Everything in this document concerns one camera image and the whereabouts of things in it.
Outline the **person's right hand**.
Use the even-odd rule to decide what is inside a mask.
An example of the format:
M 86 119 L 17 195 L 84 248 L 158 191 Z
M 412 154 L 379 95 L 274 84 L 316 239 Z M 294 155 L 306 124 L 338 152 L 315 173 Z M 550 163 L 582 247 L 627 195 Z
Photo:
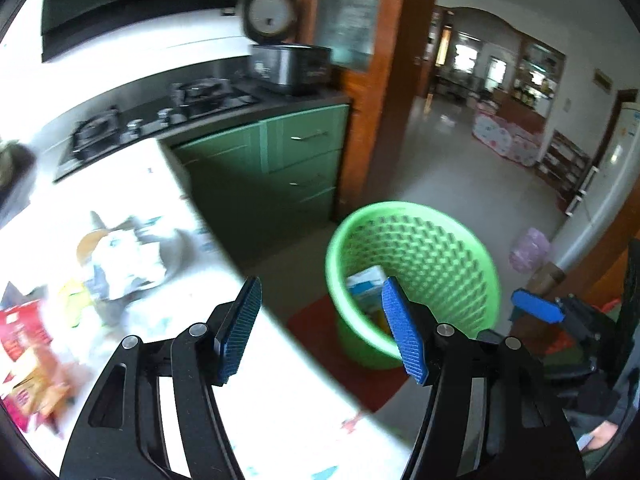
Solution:
M 583 434 L 577 440 L 579 451 L 588 453 L 604 448 L 616 436 L 619 429 L 620 426 L 609 420 L 601 422 L 599 426 L 588 432 L 588 434 Z

